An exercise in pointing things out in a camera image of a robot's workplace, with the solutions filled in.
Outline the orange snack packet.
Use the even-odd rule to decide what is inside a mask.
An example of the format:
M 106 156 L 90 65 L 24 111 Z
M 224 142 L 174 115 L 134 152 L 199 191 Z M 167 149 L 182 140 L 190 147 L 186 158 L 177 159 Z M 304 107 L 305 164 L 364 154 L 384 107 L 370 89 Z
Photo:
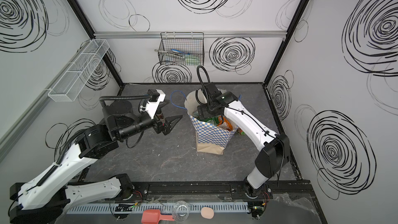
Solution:
M 227 131 L 233 131 L 232 124 L 223 116 L 218 116 L 217 127 L 222 128 Z

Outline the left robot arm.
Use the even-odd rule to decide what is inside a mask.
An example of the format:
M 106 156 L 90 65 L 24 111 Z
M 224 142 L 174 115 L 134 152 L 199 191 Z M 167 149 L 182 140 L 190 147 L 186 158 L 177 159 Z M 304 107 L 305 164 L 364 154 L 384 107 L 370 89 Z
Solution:
M 48 224 L 79 205 L 130 199 L 137 191 L 126 174 L 82 185 L 71 185 L 70 181 L 130 137 L 142 137 L 148 129 L 168 135 L 182 119 L 182 115 L 163 116 L 162 108 L 169 101 L 161 90 L 136 96 L 102 96 L 99 102 L 104 116 L 99 124 L 75 132 L 58 159 L 37 177 L 11 186 L 8 216 L 12 224 Z

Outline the checkered paper bag blue handles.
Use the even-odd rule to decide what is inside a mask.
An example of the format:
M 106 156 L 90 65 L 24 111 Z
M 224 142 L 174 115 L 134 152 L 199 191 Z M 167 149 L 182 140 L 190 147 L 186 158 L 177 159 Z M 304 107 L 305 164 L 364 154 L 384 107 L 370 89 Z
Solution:
M 196 100 L 196 93 L 197 91 L 194 90 L 189 94 L 183 94 L 183 105 L 174 104 L 174 106 L 187 112 L 189 120 L 191 121 L 195 130 L 197 151 L 222 155 L 229 141 L 237 132 L 238 125 L 225 115 L 223 115 L 223 117 L 225 117 L 232 124 L 233 131 L 227 131 L 217 127 L 218 116 L 201 119 L 197 109 L 200 104 Z

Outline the small dark spice bottle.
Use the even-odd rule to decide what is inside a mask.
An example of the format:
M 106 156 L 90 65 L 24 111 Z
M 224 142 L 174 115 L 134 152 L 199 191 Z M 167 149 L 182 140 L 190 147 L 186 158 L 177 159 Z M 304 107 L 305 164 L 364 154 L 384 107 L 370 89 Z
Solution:
M 156 112 L 156 116 L 162 121 L 164 119 L 164 115 L 161 109 L 158 109 Z

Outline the pink plastic scoop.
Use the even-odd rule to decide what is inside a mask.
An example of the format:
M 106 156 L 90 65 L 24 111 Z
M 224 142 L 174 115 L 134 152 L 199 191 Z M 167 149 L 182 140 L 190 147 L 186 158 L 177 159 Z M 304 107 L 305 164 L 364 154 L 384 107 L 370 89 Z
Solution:
M 147 209 L 143 212 L 142 224 L 158 224 L 161 220 L 175 221 L 172 215 L 163 215 L 159 209 Z

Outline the clear acrylic wall shelf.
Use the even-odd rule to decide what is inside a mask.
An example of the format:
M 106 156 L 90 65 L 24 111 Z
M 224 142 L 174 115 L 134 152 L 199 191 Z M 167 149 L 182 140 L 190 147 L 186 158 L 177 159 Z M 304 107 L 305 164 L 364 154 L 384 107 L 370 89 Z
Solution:
M 75 101 L 108 50 L 109 44 L 105 39 L 84 42 L 66 71 L 51 87 L 48 97 L 55 102 Z

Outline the green snack packet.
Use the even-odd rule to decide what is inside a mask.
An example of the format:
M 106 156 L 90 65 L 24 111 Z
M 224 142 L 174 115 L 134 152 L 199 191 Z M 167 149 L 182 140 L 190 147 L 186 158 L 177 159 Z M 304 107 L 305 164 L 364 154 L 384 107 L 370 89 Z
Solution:
M 246 135 L 245 132 L 244 132 L 241 128 L 238 128 L 238 129 L 237 129 L 237 133 L 238 133 L 239 135 Z

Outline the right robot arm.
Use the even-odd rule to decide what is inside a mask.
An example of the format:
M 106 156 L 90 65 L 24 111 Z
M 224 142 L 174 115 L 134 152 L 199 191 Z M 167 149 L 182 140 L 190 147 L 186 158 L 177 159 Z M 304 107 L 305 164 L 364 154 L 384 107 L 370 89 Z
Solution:
M 195 97 L 199 103 L 199 116 L 226 117 L 243 130 L 259 151 L 254 169 L 244 179 L 245 194 L 254 199 L 261 194 L 263 185 L 270 178 L 280 176 L 280 170 L 289 161 L 290 140 L 285 134 L 277 134 L 261 123 L 232 92 L 222 93 L 210 81 L 204 66 L 197 67 L 197 75 L 205 97 L 205 102 Z

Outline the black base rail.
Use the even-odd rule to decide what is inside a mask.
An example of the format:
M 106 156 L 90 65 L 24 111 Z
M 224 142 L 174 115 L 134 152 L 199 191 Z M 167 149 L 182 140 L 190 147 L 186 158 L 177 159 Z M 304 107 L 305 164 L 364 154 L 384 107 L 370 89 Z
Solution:
M 301 194 L 313 191 L 308 180 L 269 180 L 258 189 L 252 189 L 244 181 L 154 181 L 133 182 L 135 190 L 145 200 L 160 196 L 214 195 L 228 200 L 264 199 L 273 194 Z

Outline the pink oval sponge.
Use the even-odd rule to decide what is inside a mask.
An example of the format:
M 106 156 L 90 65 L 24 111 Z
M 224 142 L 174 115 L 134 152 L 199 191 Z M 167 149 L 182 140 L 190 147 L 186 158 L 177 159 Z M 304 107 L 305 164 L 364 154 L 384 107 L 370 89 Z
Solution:
M 213 219 L 215 216 L 214 210 L 210 207 L 201 208 L 201 216 L 205 219 Z

